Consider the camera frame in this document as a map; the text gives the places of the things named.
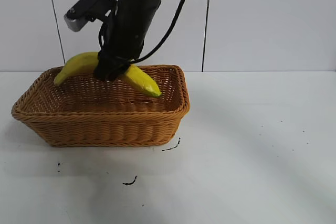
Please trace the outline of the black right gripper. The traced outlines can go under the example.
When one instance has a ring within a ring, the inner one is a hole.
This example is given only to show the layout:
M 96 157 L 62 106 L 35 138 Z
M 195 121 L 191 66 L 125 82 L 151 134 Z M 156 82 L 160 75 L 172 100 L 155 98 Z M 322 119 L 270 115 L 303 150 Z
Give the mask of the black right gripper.
M 110 30 L 108 49 L 99 52 L 94 77 L 100 81 L 114 81 L 138 59 L 152 19 L 161 0 L 118 0 L 117 12 Z

